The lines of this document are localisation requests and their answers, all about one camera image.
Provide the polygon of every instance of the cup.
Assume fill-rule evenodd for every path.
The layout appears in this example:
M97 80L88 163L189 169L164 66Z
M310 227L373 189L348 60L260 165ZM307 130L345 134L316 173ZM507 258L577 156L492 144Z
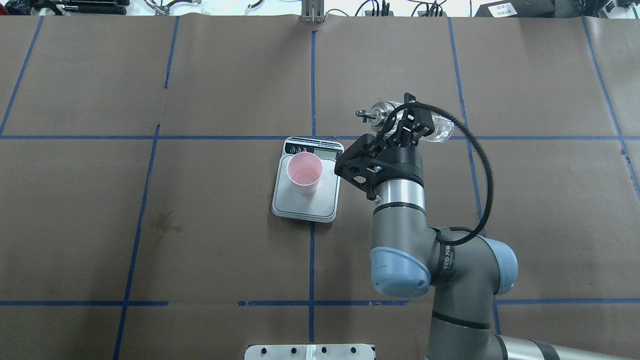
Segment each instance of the cup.
M311 152L299 152L287 164L287 175L300 193L312 193L322 176L322 161Z

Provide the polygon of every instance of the black rubber ring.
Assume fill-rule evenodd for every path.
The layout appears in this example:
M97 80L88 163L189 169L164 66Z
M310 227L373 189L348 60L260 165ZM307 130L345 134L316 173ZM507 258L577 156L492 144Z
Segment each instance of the black rubber ring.
M558 356L558 353L550 343L536 340L530 341L538 346L538 348L542 352L542 357L544 357L545 360L560 360L560 356Z
M466 321L466 320L462 320L462 319L458 319L458 318L452 318L451 316L443 315L443 314L437 313L436 311L432 311L431 312L431 316L433 316L433 318L436 318L438 320L441 320L441 321L444 321L444 322L448 322L448 323L452 323L453 325L470 327L471 329L478 329L478 330L489 330L489 329L491 329L491 324L490 323L470 322L470 321Z
M500 349L502 350L502 360L509 360L509 354L507 353L507 346L505 346L504 340L500 337L500 335L493 335L496 339L498 339L498 344L500 344Z
M373 215L375 215L380 210L387 209L387 208L395 208L397 206L398 207L404 207L404 208L416 209L416 210L420 211L421 213L423 213L424 216L427 216L427 211L425 209L422 209L420 206L418 206L416 204L412 204L411 202L402 202L402 201L388 202L388 203L386 203L384 205L380 205L377 208L373 209Z

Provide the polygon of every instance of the stain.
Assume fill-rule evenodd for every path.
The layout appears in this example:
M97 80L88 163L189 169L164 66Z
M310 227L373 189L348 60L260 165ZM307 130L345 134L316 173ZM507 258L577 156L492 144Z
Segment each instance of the stain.
M167 233L170 233L172 231L174 233L179 233L182 231L182 226L172 225L174 218L175 215L173 215L173 211L169 211L168 213L160 213L153 220L151 220L151 227L156 230L162 231L160 237L158 237L156 242L162 240Z

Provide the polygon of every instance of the light blue cap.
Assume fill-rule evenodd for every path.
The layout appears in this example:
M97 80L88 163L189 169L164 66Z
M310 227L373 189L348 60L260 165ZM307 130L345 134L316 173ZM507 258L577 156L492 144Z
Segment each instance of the light blue cap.
M478 236L493 251L496 261L498 261L498 269L500 270L500 287L496 295L506 294L513 287L513 283L518 278L518 259L516 254L511 250L509 245L485 238L484 236Z
M371 250L371 280L376 290L391 297L418 297L429 290L431 274L424 264L392 247Z

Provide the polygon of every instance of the white metal plate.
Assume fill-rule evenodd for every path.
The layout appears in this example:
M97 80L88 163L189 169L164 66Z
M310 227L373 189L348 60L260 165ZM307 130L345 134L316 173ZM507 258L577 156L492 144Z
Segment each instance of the white metal plate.
M322 176L315 192L302 194L287 176L287 164L293 155L280 158L278 177L273 191L271 211L274 215L316 222L332 222L338 206L340 179L333 173L335 160L321 158Z
M375 360L376 352L366 344L252 345L244 360Z

